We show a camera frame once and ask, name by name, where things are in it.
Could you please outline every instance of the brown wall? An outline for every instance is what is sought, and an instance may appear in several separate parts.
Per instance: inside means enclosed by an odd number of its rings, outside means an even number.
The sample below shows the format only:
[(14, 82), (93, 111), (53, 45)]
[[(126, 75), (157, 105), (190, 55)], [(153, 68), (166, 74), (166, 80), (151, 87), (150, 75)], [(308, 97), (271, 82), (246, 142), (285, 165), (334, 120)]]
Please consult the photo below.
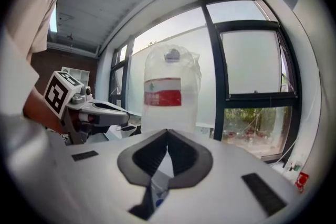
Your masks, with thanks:
[(33, 54), (31, 58), (31, 66), (40, 75), (35, 87), (41, 94), (44, 94), (54, 71), (60, 71), (62, 67), (69, 67), (90, 71), (89, 86), (93, 96), (95, 96), (94, 84), (98, 67), (97, 59), (52, 49)]

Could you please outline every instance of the shirt sleeve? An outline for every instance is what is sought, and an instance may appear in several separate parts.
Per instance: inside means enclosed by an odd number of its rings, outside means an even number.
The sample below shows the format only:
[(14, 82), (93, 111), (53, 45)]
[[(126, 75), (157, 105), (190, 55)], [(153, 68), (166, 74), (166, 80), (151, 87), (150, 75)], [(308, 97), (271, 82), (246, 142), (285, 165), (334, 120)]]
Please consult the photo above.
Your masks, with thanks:
[(36, 52), (44, 51), (47, 49), (47, 37), (48, 37), (48, 31), (49, 31), (49, 23), (50, 23), (51, 14), (54, 11), (55, 6), (56, 6), (56, 0), (52, 0), (47, 13), (44, 16), (38, 28), (33, 44), (29, 50), (30, 53), (34, 54)]

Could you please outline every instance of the white robotic device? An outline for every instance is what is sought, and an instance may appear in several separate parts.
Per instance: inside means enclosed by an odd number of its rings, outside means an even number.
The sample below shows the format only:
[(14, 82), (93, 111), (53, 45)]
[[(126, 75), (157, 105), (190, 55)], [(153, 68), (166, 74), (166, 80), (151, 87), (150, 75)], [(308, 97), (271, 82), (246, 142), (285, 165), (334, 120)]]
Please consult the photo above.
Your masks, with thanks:
[(105, 133), (111, 125), (129, 120), (126, 110), (93, 99), (90, 87), (62, 71), (52, 74), (44, 99), (61, 120), (71, 144), (83, 144), (89, 135)]

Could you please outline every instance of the black velcro strip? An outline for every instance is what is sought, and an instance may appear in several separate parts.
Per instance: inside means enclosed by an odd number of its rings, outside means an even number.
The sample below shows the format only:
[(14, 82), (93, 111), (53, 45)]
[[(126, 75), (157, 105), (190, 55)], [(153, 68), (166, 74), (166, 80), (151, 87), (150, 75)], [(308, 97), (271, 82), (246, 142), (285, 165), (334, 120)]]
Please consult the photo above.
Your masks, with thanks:
[(99, 154), (95, 151), (87, 151), (83, 153), (73, 154), (72, 158), (75, 162), (77, 162), (77, 161), (81, 161), (82, 159), (88, 159), (88, 158), (91, 158), (97, 155)]
[(242, 176), (242, 179), (268, 216), (286, 206), (286, 203), (256, 173)]

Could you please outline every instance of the person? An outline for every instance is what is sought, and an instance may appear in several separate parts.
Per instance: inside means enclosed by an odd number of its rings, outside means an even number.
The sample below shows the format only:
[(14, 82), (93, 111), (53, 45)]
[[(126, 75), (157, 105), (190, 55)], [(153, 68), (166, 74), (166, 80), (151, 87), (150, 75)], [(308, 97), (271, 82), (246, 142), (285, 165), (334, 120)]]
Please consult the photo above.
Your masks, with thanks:
[[(56, 0), (16, 0), (7, 16), (5, 25), (8, 33), (29, 64), (33, 53), (47, 49), (49, 21), (55, 5)], [(60, 134), (65, 133), (60, 120), (36, 88), (27, 98), (23, 113)]]

